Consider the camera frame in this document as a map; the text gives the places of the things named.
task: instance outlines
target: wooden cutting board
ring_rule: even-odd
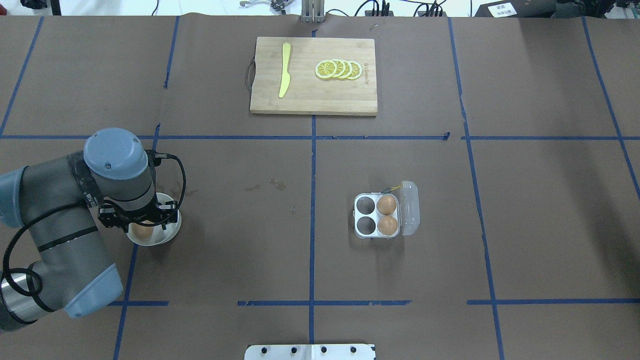
[[[285,42],[291,44],[291,82],[287,93],[279,98]],[[363,67],[362,75],[356,80],[319,79],[316,65],[334,58],[357,61]],[[377,115],[374,40],[259,37],[250,109],[262,114]]]

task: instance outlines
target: brown egg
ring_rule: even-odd
[[[144,221],[144,223],[152,224],[152,222],[146,220]],[[151,226],[140,226],[134,223],[131,223],[131,225],[129,225],[129,230],[131,230],[133,232],[133,235],[141,240],[151,237],[151,234],[153,234],[154,232],[154,228]]]
[[[384,235],[393,235],[398,230],[398,221],[392,216],[385,216],[378,221],[378,231]]]
[[[378,211],[382,215],[391,215],[396,210],[396,200],[391,195],[385,195],[378,199]]]

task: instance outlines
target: lemon slice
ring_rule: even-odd
[[[344,75],[344,73],[347,71],[347,63],[341,59],[331,59],[330,61],[335,62],[336,66],[338,66],[338,69],[335,71],[335,74],[332,76],[332,78],[337,78]]]
[[[338,76],[338,79],[346,79],[351,75],[351,71],[353,71],[353,66],[351,65],[350,61],[343,61],[344,64],[346,65],[344,67],[344,74]]]
[[[349,65],[351,66],[351,73],[347,77],[349,80],[355,80],[362,75],[362,66],[357,61],[349,61]]]
[[[335,61],[320,61],[318,65],[316,65],[316,76],[321,79],[328,79],[335,74],[336,70],[338,70],[338,65]]]

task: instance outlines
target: yellow knife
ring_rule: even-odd
[[[291,75],[287,72],[290,55],[291,44],[286,42],[282,44],[282,79],[280,79],[280,94],[278,95],[281,99],[284,97],[284,94],[287,93],[289,83],[291,82]]]

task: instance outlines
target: clear plastic lid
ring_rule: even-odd
[[[398,189],[400,200],[400,217],[403,223],[402,235],[413,235],[420,225],[420,201],[418,187],[413,181],[402,182]]]

